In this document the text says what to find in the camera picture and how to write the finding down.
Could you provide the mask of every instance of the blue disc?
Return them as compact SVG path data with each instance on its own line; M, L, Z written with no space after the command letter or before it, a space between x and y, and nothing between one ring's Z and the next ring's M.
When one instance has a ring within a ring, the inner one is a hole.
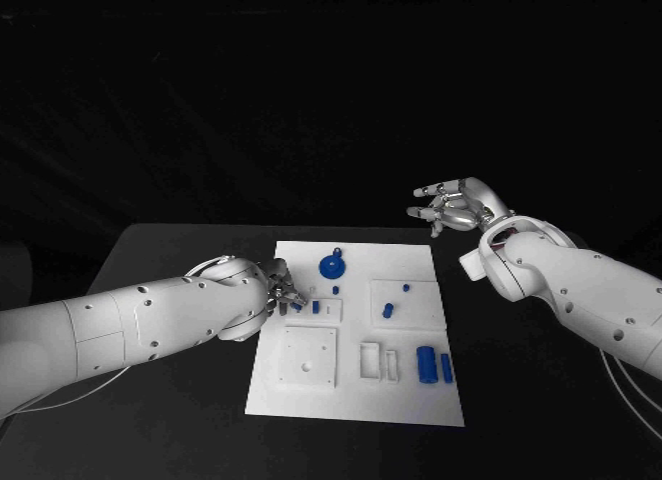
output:
M329 255L321 261L318 265L320 274L334 280L340 278L344 273L344 260L342 259L342 250L339 248L334 249L333 254Z

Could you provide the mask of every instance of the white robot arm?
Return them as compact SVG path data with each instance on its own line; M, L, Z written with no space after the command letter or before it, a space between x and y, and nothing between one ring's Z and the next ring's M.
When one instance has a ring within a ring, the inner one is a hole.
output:
M589 343L662 380L662 280L577 248L549 223L516 216L476 178L414 191L434 195L408 214L444 226L484 232L478 248L460 258L471 280L489 277L512 302L538 297L561 324Z
M0 312L0 418L60 387L219 336L243 341L305 305L282 259L229 256L183 277Z

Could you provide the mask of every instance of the robotic hand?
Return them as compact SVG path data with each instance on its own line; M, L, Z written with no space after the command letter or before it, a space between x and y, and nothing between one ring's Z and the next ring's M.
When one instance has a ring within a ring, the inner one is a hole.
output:
M70 383L215 335L243 341L290 303L307 300L287 262L223 256L183 277L0 312L0 418Z
M460 258L471 280L489 277L512 302L538 297L561 324L602 351L662 380L662 280L601 253L577 248L549 223L509 210L476 178L414 191L434 195L406 213L444 226L480 228L478 248Z

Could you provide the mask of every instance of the blue object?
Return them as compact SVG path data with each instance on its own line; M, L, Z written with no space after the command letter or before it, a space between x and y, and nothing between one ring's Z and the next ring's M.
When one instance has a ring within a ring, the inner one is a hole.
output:
M392 310L395 309L395 306L392 303L385 304L385 310L383 310L383 317L391 318L392 317Z
M434 347L419 347L416 349L416 359L419 361L419 382L437 383L438 370L435 368Z
M336 248L333 250L333 254L329 255L321 261L318 265L320 274L334 280L336 278L342 277L344 273L344 260L342 259L342 250Z
M453 383L453 368L450 366L450 355L441 353L441 363L442 363L442 381L445 383Z

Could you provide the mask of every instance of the dark table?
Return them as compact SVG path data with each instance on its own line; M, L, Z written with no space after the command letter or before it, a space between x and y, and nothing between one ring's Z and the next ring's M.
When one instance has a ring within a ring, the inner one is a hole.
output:
M467 427L243 414L258 336L219 339L140 365L79 402L14 417L0 479L662 478L662 447L620 403L597 349L538 299L509 303L458 257L478 233L231 225L134 225L89 293L183 275L278 240L429 244ZM99 385L81 382L40 402Z

